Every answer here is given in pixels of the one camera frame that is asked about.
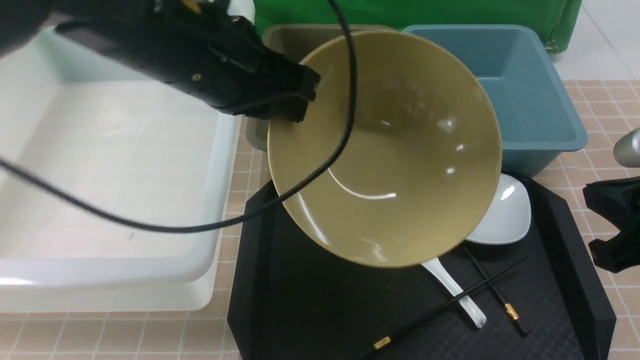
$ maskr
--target black robotic arm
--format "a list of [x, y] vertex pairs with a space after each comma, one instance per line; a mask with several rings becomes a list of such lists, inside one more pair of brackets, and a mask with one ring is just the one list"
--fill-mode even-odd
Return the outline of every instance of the black robotic arm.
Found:
[[42, 26], [223, 113], [299, 122], [319, 75], [265, 47], [228, 0], [0, 0], [0, 56]]

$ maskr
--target white plastic bin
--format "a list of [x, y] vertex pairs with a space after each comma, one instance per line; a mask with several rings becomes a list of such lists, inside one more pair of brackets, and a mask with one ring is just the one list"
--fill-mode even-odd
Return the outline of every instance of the white plastic bin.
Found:
[[[0, 60], [0, 154], [123, 217], [222, 219], [240, 121], [53, 31]], [[0, 313], [196, 309], [218, 232], [105, 222], [0, 173]]]

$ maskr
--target beige bin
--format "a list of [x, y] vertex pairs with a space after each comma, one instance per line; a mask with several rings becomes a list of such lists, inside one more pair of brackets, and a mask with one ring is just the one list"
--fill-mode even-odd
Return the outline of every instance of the beige bin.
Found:
[[[382, 25], [350, 25], [352, 31], [380, 30], [394, 31]], [[342, 36], [338, 24], [282, 24], [271, 26], [264, 31], [262, 42], [268, 48], [286, 55], [299, 63], [306, 55], [325, 42]], [[246, 139], [255, 149], [267, 151], [268, 120], [248, 117]]]

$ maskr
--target black tray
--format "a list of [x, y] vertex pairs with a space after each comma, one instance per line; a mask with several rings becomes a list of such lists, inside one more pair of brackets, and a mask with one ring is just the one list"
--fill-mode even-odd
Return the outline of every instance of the black tray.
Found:
[[[521, 338], [482, 288], [472, 295], [488, 318], [482, 329], [452, 306], [376, 359], [607, 359], [616, 316], [571, 211], [533, 180], [519, 180], [532, 202], [528, 235], [501, 247], [467, 246], [489, 274], [529, 255], [494, 282], [529, 335]], [[246, 210], [275, 196], [269, 183]], [[460, 248], [441, 261], [463, 288], [481, 280]], [[358, 359], [449, 297], [419, 267], [370, 268], [330, 254], [279, 206], [243, 226], [228, 323], [244, 360]]]

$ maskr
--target gold chopstick band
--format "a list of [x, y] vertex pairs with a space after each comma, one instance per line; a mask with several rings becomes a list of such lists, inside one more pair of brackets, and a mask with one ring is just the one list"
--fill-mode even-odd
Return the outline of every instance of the gold chopstick band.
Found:
[[507, 311], [507, 314], [509, 314], [509, 317], [512, 320], [517, 320], [520, 317], [518, 316], [518, 313], [516, 313], [515, 309], [513, 308], [513, 306], [511, 306], [510, 303], [506, 303], [504, 304], [504, 309]]
[[386, 338], [383, 338], [382, 340], [373, 344], [373, 348], [376, 350], [380, 350], [381, 348], [386, 347], [390, 342], [391, 342], [391, 338], [387, 336]]
[[184, 6], [191, 9], [192, 12], [195, 12], [197, 14], [202, 13], [202, 10], [200, 9], [200, 5], [198, 4], [197, 0], [182, 0], [182, 3], [184, 4]]

